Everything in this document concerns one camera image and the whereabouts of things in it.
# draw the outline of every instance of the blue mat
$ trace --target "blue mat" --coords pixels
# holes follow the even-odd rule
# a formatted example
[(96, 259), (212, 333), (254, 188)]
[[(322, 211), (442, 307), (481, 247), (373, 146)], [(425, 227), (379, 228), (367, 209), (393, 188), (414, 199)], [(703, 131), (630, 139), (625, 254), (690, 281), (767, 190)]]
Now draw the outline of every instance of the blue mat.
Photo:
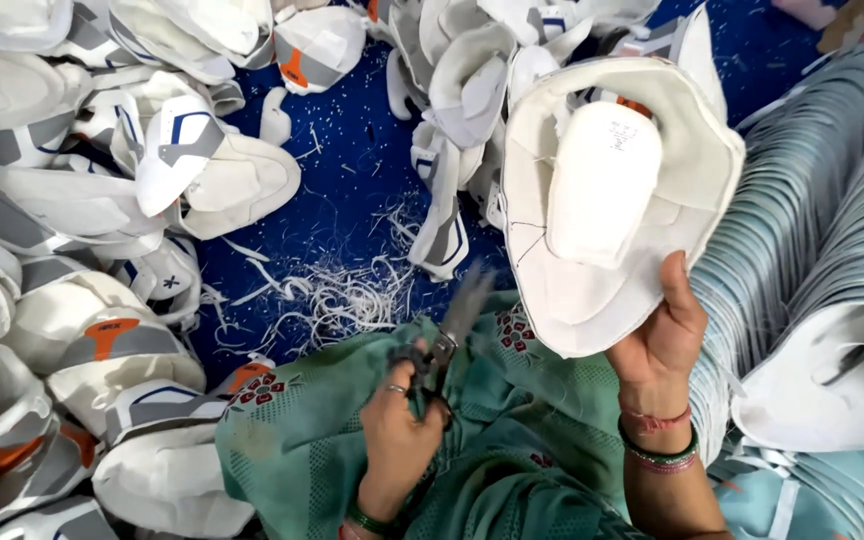
[[(699, 4), (665, 0), (650, 26), (686, 16)], [(786, 92), (802, 78), (800, 71), (818, 58), (818, 33), (766, 0), (711, 0), (708, 10), (716, 66), (732, 125)], [(329, 91), (285, 98), (282, 108), (293, 122), (292, 139), (284, 145), (285, 150), (301, 156), (315, 148), (312, 127), (321, 152), (298, 161), (302, 187), (294, 199), (257, 224), (226, 236), (268, 257), (270, 262), (264, 267), (277, 280), (296, 275), (297, 268), (306, 264), (355, 269), (368, 267), (377, 256), (403, 257), (405, 252), (397, 251), (390, 240), (389, 221), (374, 214), (405, 203), (419, 222), (425, 218), (430, 196), (409, 165), (412, 130), (419, 117), (402, 122), (389, 112), (385, 89), (389, 50), (388, 45), (370, 40), (355, 69)], [(591, 50), (594, 43), (585, 43), (577, 57)], [(257, 137), (262, 99), (282, 80), (275, 66), (242, 72), (238, 80), (248, 103), (225, 120), (243, 134)], [(472, 200), (462, 201), (462, 215), (470, 246), (460, 270), (476, 257), (482, 258), (487, 266), (499, 270), (499, 288), (513, 288), (501, 232), (477, 225)], [(246, 262), (245, 255), (221, 238), (201, 242), (198, 258), (204, 282), (228, 299), (246, 296), (267, 283), (258, 269)], [(449, 302), (456, 281), (432, 283), (425, 273), (416, 275), (408, 299), (409, 315), (438, 316)], [(235, 307), (225, 302), (224, 321), (237, 327), (222, 329), (216, 310), (204, 305), (191, 341), (210, 385), (217, 385), (246, 362), (241, 352), (262, 344), (269, 326), (283, 313), (301, 310), (307, 308), (282, 302), (275, 292)], [(259, 352), (278, 363), (294, 361), (296, 354), (291, 350), (307, 341), (309, 328), (298, 320), (292, 323), (281, 325), (279, 335)]]

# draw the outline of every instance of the red thread bracelet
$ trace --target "red thread bracelet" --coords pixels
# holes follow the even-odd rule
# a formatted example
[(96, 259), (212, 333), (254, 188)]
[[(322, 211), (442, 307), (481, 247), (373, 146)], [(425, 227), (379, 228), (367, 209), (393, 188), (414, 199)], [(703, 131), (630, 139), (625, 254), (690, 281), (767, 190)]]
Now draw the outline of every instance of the red thread bracelet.
[(621, 403), (619, 403), (619, 410), (622, 411), (622, 414), (627, 418), (630, 418), (634, 421), (634, 423), (638, 426), (638, 432), (640, 435), (652, 434), (653, 432), (657, 432), (659, 430), (668, 430), (677, 424), (681, 424), (683, 422), (689, 422), (692, 417), (692, 405), (687, 404), (685, 406), (685, 412), (679, 414), (675, 418), (671, 418), (668, 420), (662, 418), (656, 418), (655, 416), (649, 416), (648, 414), (641, 414), (636, 411), (633, 411), (629, 408), (626, 408)]

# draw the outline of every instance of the woman's left hand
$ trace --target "woman's left hand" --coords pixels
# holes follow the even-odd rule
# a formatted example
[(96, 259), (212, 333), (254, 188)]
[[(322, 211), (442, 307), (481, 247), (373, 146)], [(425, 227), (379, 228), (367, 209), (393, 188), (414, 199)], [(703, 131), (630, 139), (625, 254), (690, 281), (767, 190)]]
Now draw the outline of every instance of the woman's left hand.
[[(425, 350), (419, 340), (415, 346)], [(368, 469), (359, 484), (358, 507), (366, 516), (392, 521), (409, 492), (426, 473), (442, 442), (449, 410), (438, 399), (429, 403), (422, 421), (409, 409), (405, 393), (415, 366), (400, 362), (375, 390), (360, 414), (366, 436)]]

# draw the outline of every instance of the green garment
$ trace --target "green garment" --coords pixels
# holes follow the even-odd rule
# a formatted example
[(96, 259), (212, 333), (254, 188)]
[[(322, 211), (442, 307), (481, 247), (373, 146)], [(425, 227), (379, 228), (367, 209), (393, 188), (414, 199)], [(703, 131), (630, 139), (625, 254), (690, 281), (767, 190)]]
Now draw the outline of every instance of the green garment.
[[(518, 293), (496, 293), (448, 371), (455, 412), (407, 503), (414, 540), (642, 539), (624, 510), (618, 379), (602, 354), (564, 360), (535, 338)], [(225, 490), (271, 539), (335, 540), (366, 470), (359, 411), (387, 354), (436, 326), (369, 333), (246, 385), (216, 429)]]

